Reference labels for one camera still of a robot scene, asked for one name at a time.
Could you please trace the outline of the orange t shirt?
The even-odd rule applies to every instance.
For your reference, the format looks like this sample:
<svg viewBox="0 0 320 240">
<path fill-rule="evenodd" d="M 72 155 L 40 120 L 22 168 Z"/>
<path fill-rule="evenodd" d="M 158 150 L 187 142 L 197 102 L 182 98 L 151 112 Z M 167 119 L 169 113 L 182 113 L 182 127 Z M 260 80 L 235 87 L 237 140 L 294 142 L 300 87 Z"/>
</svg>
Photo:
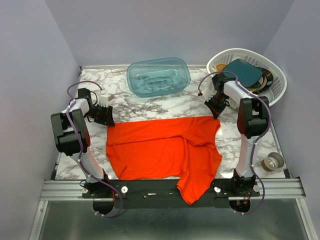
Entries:
<svg viewBox="0 0 320 240">
<path fill-rule="evenodd" d="M 222 161 L 216 146 L 220 126 L 212 116 L 116 123 L 107 130 L 106 155 L 119 180 L 179 177 L 176 187 L 192 205 Z"/>
</svg>

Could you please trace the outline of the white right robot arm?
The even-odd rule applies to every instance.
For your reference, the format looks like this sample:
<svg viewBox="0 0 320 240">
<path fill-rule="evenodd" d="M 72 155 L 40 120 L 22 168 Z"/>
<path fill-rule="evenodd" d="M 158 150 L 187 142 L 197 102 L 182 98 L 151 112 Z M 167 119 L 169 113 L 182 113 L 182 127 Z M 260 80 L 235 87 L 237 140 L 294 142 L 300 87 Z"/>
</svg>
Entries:
<svg viewBox="0 0 320 240">
<path fill-rule="evenodd" d="M 272 123 L 269 99 L 259 97 L 243 87 L 238 77 L 227 78 L 227 71 L 210 73 L 209 86 L 202 92 L 204 104 L 217 119 L 228 105 L 228 99 L 238 104 L 237 129 L 241 134 L 241 147 L 235 178 L 251 178 L 256 175 L 254 164 L 261 138 L 269 131 Z"/>
</svg>

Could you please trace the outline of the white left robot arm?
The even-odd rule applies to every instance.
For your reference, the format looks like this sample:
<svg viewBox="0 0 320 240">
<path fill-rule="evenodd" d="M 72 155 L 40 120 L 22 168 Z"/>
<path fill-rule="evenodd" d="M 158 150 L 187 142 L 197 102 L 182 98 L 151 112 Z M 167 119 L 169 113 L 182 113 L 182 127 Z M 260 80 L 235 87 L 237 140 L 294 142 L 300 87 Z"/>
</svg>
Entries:
<svg viewBox="0 0 320 240">
<path fill-rule="evenodd" d="M 85 174 L 88 184 L 94 184 L 93 191 L 101 198 L 107 197 L 111 185 L 105 170 L 97 163 L 90 150 L 91 137 L 86 118 L 94 123 L 114 127 L 112 95 L 102 94 L 93 103 L 91 91 L 81 88 L 77 97 L 71 98 L 65 110 L 50 116 L 54 142 L 57 150 L 71 157 Z"/>
</svg>

